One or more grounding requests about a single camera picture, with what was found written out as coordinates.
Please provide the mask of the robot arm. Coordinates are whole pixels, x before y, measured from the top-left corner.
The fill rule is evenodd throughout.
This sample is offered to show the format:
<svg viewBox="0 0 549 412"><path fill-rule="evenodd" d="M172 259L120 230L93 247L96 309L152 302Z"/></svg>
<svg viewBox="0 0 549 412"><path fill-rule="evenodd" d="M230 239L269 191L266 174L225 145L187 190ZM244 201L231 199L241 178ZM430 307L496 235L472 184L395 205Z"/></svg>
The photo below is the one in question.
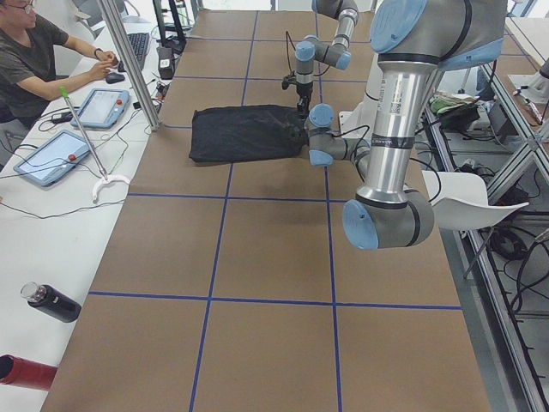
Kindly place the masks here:
<svg viewBox="0 0 549 412"><path fill-rule="evenodd" d="M371 23L371 48L382 72L369 139L337 136L330 106L305 120L310 161L350 160L362 178L343 209L349 242L362 250L407 247L434 226L429 201L406 185L407 164L433 73L495 61L503 47L504 1L385 1Z"/></svg>
<svg viewBox="0 0 549 412"><path fill-rule="evenodd" d="M296 86L299 101L297 110L302 118L310 111L313 89L314 63L319 62L338 70L344 70L351 61L348 51L350 39L359 21L359 9L354 1L312 1L314 12L337 21L333 40L328 44L314 35L305 36L294 51L296 68L293 71L293 83Z"/></svg>

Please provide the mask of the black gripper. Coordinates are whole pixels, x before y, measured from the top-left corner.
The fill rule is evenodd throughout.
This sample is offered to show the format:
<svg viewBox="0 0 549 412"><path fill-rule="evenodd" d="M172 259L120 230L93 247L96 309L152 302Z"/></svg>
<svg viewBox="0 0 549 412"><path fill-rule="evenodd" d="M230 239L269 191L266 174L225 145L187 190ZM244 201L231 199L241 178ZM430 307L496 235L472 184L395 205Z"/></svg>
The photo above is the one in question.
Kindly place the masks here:
<svg viewBox="0 0 549 412"><path fill-rule="evenodd" d="M307 119L310 109L311 96L313 91L313 82L296 82L296 91L299 96L297 103L298 116L300 119Z"/></svg>

